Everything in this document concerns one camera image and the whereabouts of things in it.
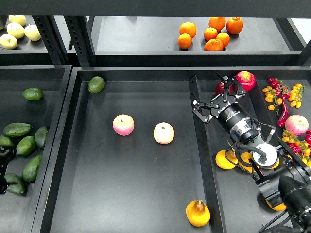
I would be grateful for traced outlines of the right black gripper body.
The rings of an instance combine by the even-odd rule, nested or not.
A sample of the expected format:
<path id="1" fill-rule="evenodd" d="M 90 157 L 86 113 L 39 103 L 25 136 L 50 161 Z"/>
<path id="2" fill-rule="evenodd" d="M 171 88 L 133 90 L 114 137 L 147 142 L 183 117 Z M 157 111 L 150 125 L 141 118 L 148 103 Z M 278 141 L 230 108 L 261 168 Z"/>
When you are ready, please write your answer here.
<path id="1" fill-rule="evenodd" d="M 212 108 L 210 114 L 228 133 L 250 131 L 251 128 L 248 124 L 250 115 L 238 104 L 237 98 L 233 95 L 227 95 L 224 101 L 223 97 L 223 94 L 218 94 L 211 100 L 211 103 L 217 105 L 218 108 Z"/>

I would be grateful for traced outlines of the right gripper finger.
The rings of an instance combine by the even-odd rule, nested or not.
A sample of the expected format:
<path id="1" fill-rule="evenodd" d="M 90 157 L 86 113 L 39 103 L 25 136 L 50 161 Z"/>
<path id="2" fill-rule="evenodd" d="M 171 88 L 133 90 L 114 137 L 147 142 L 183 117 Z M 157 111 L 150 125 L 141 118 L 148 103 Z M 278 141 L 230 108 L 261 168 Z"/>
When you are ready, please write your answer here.
<path id="1" fill-rule="evenodd" d="M 199 98 L 191 92 L 190 94 L 192 112 L 205 124 L 209 124 L 213 115 L 210 113 L 212 109 L 219 109 L 220 105 L 215 103 L 200 102 Z"/>
<path id="2" fill-rule="evenodd" d="M 222 76 L 218 72 L 216 74 L 218 78 L 221 80 L 221 82 L 224 83 L 224 92 L 221 94 L 223 96 L 223 101 L 227 101 L 227 97 L 229 95 L 232 95 L 234 90 L 235 90 L 234 97 L 236 99 L 239 99 L 240 97 L 243 97 L 246 95 L 246 91 L 240 85 L 239 81 L 236 79 L 235 76 L 233 77 Z"/>

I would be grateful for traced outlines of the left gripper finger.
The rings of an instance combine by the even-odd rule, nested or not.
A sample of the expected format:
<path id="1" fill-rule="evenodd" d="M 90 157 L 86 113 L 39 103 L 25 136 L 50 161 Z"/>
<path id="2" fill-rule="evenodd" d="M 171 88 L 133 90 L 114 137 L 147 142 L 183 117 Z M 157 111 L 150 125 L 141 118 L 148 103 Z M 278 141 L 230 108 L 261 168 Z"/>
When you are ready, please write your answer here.
<path id="1" fill-rule="evenodd" d="M 0 178 L 0 194 L 5 194 L 9 185 L 10 184 L 7 182 L 5 177 L 1 177 Z"/>
<path id="2" fill-rule="evenodd" d="M 17 147 L 0 147 L 0 167 L 5 167 L 17 157 Z"/>

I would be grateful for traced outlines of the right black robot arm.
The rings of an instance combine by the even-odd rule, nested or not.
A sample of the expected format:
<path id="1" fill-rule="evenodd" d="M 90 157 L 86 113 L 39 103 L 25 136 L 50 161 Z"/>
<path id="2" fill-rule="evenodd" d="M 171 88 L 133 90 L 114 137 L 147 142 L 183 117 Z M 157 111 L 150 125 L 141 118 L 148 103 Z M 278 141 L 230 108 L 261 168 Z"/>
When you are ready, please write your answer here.
<path id="1" fill-rule="evenodd" d="M 255 181 L 266 202 L 275 208 L 285 205 L 284 213 L 295 222 L 292 227 L 264 225 L 260 232 L 311 231 L 311 170 L 281 139 L 270 144 L 276 128 L 270 126 L 267 137 L 261 135 L 263 123 L 251 117 L 238 103 L 246 95 L 236 77 L 222 76 L 224 90 L 209 102 L 199 100 L 197 76 L 189 80 L 192 111 L 204 124 L 216 119 L 230 135 L 224 150 L 225 161 L 248 173 Z"/>

